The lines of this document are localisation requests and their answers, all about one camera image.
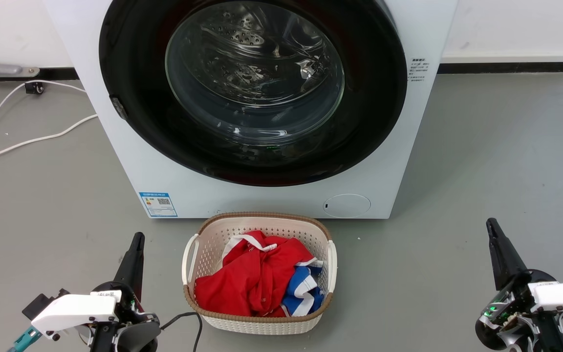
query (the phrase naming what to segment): brown basket rim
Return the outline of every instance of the brown basket rim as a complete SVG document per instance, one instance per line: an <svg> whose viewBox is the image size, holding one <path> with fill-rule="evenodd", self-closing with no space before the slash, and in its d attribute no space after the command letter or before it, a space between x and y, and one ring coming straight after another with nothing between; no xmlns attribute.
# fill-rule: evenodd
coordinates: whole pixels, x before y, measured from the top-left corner
<svg viewBox="0 0 563 352"><path fill-rule="evenodd" d="M273 213L273 212L232 212L232 213L224 213L218 214L216 216L212 216L206 220L201 228L199 229L199 234L203 232L203 230L208 227L212 222L220 219L226 218L278 218L278 219L288 219L288 220L299 220L311 223L312 225L317 226L327 238L327 241L331 241L331 236L327 228L322 225L322 223L316 219L308 218L306 216L299 216L293 214L283 214L283 213ZM184 296L186 297L186 302L190 305L192 309L194 309L197 313L201 314L202 316L206 316L209 318L216 318L216 319L223 319L229 321L239 321L243 323L304 323L306 321L310 321L312 319L317 318L320 316L330 305L331 299L333 299L333 293L330 292L325 297L323 304L320 308L311 314L306 316L291 316L291 317L284 317L284 318L266 318L266 317L258 317L258 316L239 316L239 315L231 315L231 314L221 314L217 312L212 312L210 310L205 310L199 305L197 305L195 299L190 295L190 290L188 289L188 285L184 285Z"/></svg>

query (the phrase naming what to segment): washing machine door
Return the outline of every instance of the washing machine door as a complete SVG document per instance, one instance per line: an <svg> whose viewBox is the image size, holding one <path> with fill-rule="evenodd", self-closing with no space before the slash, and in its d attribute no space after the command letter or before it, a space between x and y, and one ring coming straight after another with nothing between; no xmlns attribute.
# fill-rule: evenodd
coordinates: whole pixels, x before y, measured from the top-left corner
<svg viewBox="0 0 563 352"><path fill-rule="evenodd" d="M155 149L259 186L366 158L407 84L393 21L372 0L115 0L100 63L116 110Z"/></svg>

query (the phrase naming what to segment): power cord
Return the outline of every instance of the power cord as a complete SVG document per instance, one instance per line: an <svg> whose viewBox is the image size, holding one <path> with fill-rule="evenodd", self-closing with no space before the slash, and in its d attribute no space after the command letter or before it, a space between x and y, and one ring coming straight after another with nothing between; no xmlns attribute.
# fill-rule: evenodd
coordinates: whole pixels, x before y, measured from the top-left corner
<svg viewBox="0 0 563 352"><path fill-rule="evenodd" d="M201 321L201 316L197 312L186 312L182 314L178 314L175 318L171 319L168 323L161 326L160 330L164 330L168 328L172 323L175 323L177 319L184 317L184 316L191 316L196 315L197 319L199 319L199 331L197 332L197 337L195 338L195 345L193 347L193 352L197 351L197 345L199 345L199 338L201 337L201 329L203 329L203 322Z"/></svg>
<svg viewBox="0 0 563 352"><path fill-rule="evenodd" d="M67 85L67 84L59 83L59 82L51 82L51 81L45 81L45 80L32 80L32 81L27 81L27 82L25 82L25 83L34 83L34 82L49 83L49 84L51 84L51 85L62 86L62 87L69 87L69 88L73 88L73 89L78 90L78 91L82 91L82 92L84 92L84 93L86 92L86 91L85 91L84 89L82 89L82 88L78 88L78 87L76 87L76 86ZM10 96L12 96L12 94L13 94L14 92L18 91L18 90L21 89L22 87L25 87L25 83L23 83L22 85L16 87L15 89L12 89L12 91L11 91L10 93L8 93L8 95L6 96L6 98L4 98L4 100L1 101L1 103L0 103L0 109L1 109L2 105L4 105L4 103L8 100L8 98L10 98ZM18 147L22 147L23 145L27 145L27 144L34 143L34 142L39 142L39 141L41 141L41 140L47 140L47 139L51 139L51 138L56 138L56 137L62 136L63 134L69 133L72 129L75 129L77 126L81 125L82 123L85 123L86 121L92 120L92 118L96 118L96 117L97 117L97 114L93 114L93 115L91 115L91 116L88 116L87 118L83 118L83 119L80 120L79 122L75 123L74 125L72 125L72 126L69 127L68 129L66 129L66 130L64 130L64 131L62 131L62 132L60 132L60 133L52 134L51 136L44 136L44 137L41 137L41 138L34 138L33 140L27 140L27 141L25 141L25 142L23 142L23 143L19 143L19 144L17 144L17 145L13 145L12 147L9 147L9 148L6 148L6 149L4 149L4 150L1 150L1 151L0 151L0 155L1 155L1 154L4 154L4 153L7 153L7 152L9 152L9 151L11 151L11 150L13 150L13 149L17 149Z"/></svg>

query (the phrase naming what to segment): sticker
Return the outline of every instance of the sticker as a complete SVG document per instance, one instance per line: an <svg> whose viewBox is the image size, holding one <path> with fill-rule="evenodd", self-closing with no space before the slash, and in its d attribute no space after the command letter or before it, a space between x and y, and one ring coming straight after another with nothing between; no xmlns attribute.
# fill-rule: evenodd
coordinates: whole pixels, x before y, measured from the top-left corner
<svg viewBox="0 0 563 352"><path fill-rule="evenodd" d="M177 212L168 193L139 192L139 194L152 218L177 218Z"/></svg>
<svg viewBox="0 0 563 352"><path fill-rule="evenodd" d="M543 281L541 283L530 283L530 284L527 284L527 286L529 286L529 289L532 290L532 289L534 289L535 287L538 287L538 286L557 285L558 283L559 283L559 281Z"/></svg>
<svg viewBox="0 0 563 352"><path fill-rule="evenodd" d="M411 59L410 70L407 73L408 82L425 82L429 71L429 63L424 58Z"/></svg>
<svg viewBox="0 0 563 352"><path fill-rule="evenodd" d="M90 292L90 295L114 297L114 299L116 299L116 302L120 302L123 293L120 290L101 290Z"/></svg>

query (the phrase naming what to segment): gray floor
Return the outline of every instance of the gray floor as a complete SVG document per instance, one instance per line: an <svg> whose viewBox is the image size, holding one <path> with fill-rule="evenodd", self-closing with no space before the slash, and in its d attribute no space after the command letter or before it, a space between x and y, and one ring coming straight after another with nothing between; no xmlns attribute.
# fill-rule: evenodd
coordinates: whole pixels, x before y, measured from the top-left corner
<svg viewBox="0 0 563 352"><path fill-rule="evenodd" d="M0 83L0 101L14 86ZM16 94L1 110L0 149L89 114L84 94L65 88ZM199 350L484 351L473 324L495 293L488 217L530 267L563 280L563 74L439 76L393 217L325 221L339 269L321 323L274 337L205 325ZM188 310L181 254L200 224L147 218L98 120L0 156L0 351L28 326L21 310L37 294L111 279L138 230L145 308L162 321ZM180 320L159 351L191 350L195 332L194 319ZM68 336L31 350L85 347Z"/></svg>

